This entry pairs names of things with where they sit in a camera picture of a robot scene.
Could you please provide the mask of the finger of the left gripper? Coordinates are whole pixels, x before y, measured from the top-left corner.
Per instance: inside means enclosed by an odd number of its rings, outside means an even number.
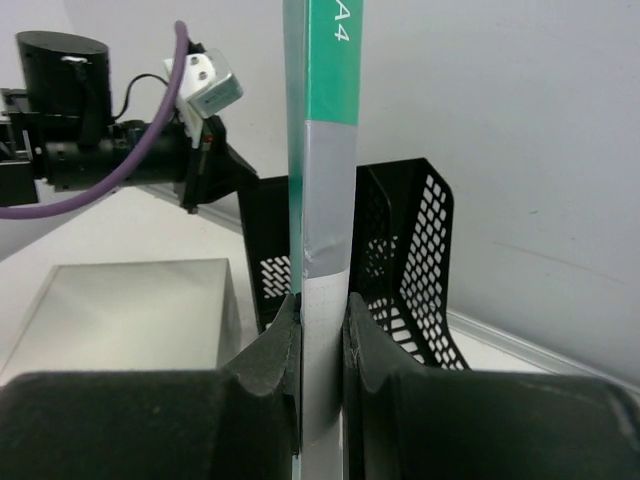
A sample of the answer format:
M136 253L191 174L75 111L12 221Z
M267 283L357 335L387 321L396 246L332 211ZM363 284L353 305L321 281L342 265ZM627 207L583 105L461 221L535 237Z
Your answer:
M202 144L192 154L192 213L203 205L257 185L257 171L226 142Z

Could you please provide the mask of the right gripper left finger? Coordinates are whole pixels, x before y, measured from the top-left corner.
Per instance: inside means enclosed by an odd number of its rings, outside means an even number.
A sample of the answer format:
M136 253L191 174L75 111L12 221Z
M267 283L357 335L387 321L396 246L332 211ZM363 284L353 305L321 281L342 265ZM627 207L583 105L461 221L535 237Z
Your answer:
M300 299L213 370L37 372L1 390L5 479L289 479Z

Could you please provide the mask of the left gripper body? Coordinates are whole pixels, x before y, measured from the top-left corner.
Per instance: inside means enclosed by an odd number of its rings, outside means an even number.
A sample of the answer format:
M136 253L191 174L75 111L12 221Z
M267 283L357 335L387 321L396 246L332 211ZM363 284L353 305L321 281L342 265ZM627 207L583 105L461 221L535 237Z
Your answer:
M119 187L170 183L183 208L192 208L194 166L191 141L176 121L150 137L150 126L127 121L113 126L93 147L70 140L48 142L43 179L57 191L70 191L70 207L79 208ZM219 117L205 121L200 145L227 142Z

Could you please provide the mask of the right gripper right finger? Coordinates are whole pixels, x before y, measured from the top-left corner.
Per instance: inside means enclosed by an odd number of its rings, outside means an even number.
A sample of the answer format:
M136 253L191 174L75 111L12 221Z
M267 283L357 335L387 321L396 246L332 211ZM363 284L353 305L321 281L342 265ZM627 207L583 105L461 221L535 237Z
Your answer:
M425 366L352 294L343 323L348 479L635 479L639 408L587 376Z

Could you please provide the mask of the white drawer cabinet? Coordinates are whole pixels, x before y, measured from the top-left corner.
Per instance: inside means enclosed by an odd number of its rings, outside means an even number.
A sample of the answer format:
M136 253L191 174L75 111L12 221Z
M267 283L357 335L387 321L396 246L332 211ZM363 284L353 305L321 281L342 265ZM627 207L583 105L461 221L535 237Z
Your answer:
M2 355L1 381L42 371L214 369L240 349L225 259L60 265Z

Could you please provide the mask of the green notebook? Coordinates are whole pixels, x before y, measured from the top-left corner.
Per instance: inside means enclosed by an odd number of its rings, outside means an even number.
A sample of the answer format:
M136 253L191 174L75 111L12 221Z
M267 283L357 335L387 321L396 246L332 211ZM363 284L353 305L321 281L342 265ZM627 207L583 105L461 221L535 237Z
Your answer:
M291 290L301 298L296 479L343 476L342 339L357 168L361 1L283 4Z

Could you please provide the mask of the black mesh file organizer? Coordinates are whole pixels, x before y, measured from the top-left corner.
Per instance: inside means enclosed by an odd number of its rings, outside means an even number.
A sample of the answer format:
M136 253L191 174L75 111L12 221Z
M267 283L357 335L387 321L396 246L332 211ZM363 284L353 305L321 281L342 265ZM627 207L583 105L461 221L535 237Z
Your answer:
M257 329L264 332L290 291L287 178L241 192L239 207ZM453 214L452 190L427 159L359 166L349 289L417 361L465 370L447 324Z

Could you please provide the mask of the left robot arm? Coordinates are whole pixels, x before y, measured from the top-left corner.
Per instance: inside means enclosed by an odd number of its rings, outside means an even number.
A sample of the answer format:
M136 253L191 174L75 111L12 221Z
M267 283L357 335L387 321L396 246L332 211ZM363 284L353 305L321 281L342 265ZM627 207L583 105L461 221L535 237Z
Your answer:
M25 85L1 92L3 219L59 216L120 187L156 184L172 184L192 213L258 183L220 118L242 96L236 76L184 23L175 34L149 122L114 109L104 43L54 31L17 35Z

